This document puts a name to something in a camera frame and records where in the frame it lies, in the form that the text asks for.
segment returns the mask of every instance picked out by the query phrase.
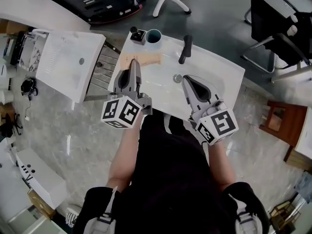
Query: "black office chair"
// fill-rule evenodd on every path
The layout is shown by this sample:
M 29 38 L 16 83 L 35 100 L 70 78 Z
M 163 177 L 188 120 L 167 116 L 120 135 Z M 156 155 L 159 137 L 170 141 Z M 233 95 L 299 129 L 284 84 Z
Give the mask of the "black office chair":
M 295 11 L 298 23 L 285 18 L 264 0 L 251 0 L 251 8 L 245 14 L 245 22 L 252 26 L 252 38 L 258 43 L 249 47 L 241 57 L 269 74 L 274 72 L 275 63 L 273 63 L 271 70 L 265 69 L 248 58 L 246 53 L 264 45 L 266 49 L 271 50 L 287 63 L 287 66 L 282 69 L 294 66 L 302 61 L 305 61 L 307 65 L 311 64 L 309 61 L 310 32 L 312 31 L 311 13 L 299 12 L 289 1 L 283 1 Z M 287 30 L 292 25 L 295 25 L 298 31 L 294 36 L 287 36 Z
M 6 114 L 5 117 L 1 117 L 1 120 L 5 120 L 5 123 L 0 126 L 0 132 L 3 137 L 10 138 L 13 135 L 13 127 L 16 128 L 18 135 L 21 135 L 19 129 L 23 129 L 23 127 L 18 125 L 19 116 L 19 114 L 14 114 L 13 121 L 11 121 L 9 114 Z

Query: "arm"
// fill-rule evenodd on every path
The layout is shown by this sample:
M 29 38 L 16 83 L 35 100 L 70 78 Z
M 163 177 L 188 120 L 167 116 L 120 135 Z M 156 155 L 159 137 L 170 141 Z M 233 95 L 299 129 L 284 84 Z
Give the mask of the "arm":
M 109 170 L 107 187 L 122 192 L 131 182 L 136 167 L 138 138 L 143 114 L 140 113 L 134 127 L 125 129 L 117 153 Z
M 235 173 L 226 156 L 222 141 L 210 146 L 208 153 L 211 174 L 219 185 L 219 189 L 223 191 L 229 185 L 235 183 Z

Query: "marble floor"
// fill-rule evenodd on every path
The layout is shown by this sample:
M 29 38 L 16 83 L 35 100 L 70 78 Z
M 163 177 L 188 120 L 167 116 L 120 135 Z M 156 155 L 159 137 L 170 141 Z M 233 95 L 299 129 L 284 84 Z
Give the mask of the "marble floor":
M 58 208 L 61 214 L 68 203 L 82 205 L 88 189 L 104 186 L 112 159 L 117 151 L 122 130 L 99 121 L 103 101 L 75 104 L 44 83 L 38 81 L 39 94 L 29 106 L 22 97 L 20 85 L 25 76 L 18 69 L 12 80 L 14 107 L 24 127 L 17 137 L 18 151 L 32 148 L 57 174 L 66 180 L 68 198 Z M 266 99 L 244 85 L 234 107 L 239 131 L 224 141 L 236 172 L 237 181 L 251 184 L 266 210 L 291 197 L 293 186 L 302 170 L 283 162 L 288 145 L 259 130 L 262 105 Z

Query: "gray floor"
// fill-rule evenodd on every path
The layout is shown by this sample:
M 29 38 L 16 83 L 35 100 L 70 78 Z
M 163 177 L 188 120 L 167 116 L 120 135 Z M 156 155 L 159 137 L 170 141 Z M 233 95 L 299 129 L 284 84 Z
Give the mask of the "gray floor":
M 12 83 L 13 104 L 21 114 L 24 127 L 16 145 L 19 151 L 32 148 L 66 180 L 68 199 L 59 207 L 64 213 L 68 203 L 82 205 L 88 189 L 105 185 L 122 131 L 100 122 L 103 101 L 76 104 L 72 110 L 69 98 L 40 81 L 39 95 L 33 98 L 27 111 L 30 120 L 26 121 L 24 114 L 29 101 L 20 93 L 26 75 L 30 73 L 18 69 Z M 237 181 L 250 183 L 269 210 L 293 195 L 293 186 L 302 170 L 283 162 L 288 149 L 285 142 L 259 130 L 261 108 L 266 101 L 242 85 L 234 108 L 240 129 L 224 141 L 224 146 Z
M 282 0 L 266 0 L 283 15 L 292 10 Z M 312 0 L 289 0 L 299 11 L 312 11 Z M 269 83 L 270 75 L 265 75 L 240 58 L 248 46 L 255 43 L 251 38 L 251 27 L 244 23 L 244 14 L 250 7 L 250 0 L 184 0 L 191 15 L 171 1 L 165 1 L 159 17 L 152 13 L 157 0 L 146 0 L 143 9 L 137 14 L 112 24 L 93 26 L 93 30 L 114 32 L 126 35 L 131 26 L 149 30 L 159 29 L 164 35 L 183 39 L 186 34 L 194 37 L 194 44 L 221 55 L 246 69 L 245 77 L 260 85 L 279 98 L 280 93 Z M 259 49 L 253 57 L 262 65 L 268 66 L 268 53 Z

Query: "person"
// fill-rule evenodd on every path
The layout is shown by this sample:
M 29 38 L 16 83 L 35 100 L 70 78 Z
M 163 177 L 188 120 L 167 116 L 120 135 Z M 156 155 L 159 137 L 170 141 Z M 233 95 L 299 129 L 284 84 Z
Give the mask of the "person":
M 133 129 L 124 130 L 106 187 L 87 192 L 74 234 L 101 233 L 92 231 L 91 226 L 100 228 L 95 220 L 116 234 L 235 233 L 239 216 L 233 195 L 249 205 L 246 211 L 256 214 L 262 233 L 268 233 L 261 202 L 247 183 L 235 182 L 222 142 L 208 148 L 208 164 L 182 120 L 170 117 L 171 134 L 160 111 L 153 109 L 140 130 L 141 121 L 142 114 Z

